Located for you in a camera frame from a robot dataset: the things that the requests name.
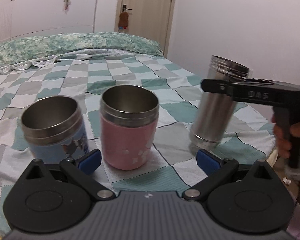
plush toy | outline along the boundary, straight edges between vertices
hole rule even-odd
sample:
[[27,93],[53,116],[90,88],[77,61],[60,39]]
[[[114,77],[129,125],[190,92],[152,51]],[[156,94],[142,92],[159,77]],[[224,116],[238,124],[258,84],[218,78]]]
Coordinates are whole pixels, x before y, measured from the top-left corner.
[[129,24],[129,14],[127,12],[122,12],[119,16],[119,29],[126,29]]

metal pin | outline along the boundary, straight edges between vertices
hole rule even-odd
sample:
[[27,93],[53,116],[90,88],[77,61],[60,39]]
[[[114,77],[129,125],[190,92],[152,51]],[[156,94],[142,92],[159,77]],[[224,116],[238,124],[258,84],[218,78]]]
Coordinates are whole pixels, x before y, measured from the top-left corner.
[[110,197],[112,197],[112,195],[113,195],[113,192],[109,189],[102,189],[102,190],[99,190],[97,193],[97,196],[101,197],[101,198],[110,198]]
[[66,158],[66,161],[71,162],[72,164],[75,164],[75,159],[72,157]]
[[200,194],[201,192],[197,189],[190,188],[185,191],[185,195],[190,198],[199,197]]
[[231,158],[231,157],[229,157],[229,158],[223,158],[223,160],[224,160],[225,162],[229,162],[229,161],[232,161],[233,158]]

blue gripper pad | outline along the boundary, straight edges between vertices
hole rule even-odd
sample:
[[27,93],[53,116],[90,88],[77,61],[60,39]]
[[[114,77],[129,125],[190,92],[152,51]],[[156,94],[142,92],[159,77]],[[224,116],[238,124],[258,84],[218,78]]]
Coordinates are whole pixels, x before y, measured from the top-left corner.
[[79,170],[87,175],[91,175],[101,165],[101,152],[98,149],[92,150],[76,162]]
[[221,159],[204,149],[198,150],[196,159],[199,168],[208,176],[220,169],[223,165],[223,161]]

gray gripper base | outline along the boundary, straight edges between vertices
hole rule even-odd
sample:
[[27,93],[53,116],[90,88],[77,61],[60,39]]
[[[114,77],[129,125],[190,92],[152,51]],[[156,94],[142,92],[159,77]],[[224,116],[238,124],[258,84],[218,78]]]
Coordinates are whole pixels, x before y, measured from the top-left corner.
[[13,230],[5,240],[292,240],[284,231],[248,236],[215,223],[198,202],[176,192],[128,192],[96,203],[74,227],[50,235]]

pink silicone sleeve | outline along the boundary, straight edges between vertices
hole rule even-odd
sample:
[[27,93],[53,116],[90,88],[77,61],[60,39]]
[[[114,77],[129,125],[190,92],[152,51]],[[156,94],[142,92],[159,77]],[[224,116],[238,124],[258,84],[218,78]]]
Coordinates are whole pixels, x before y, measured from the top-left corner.
[[136,128],[115,125],[101,117],[101,144],[104,160],[120,170],[143,165],[153,143],[158,119]]

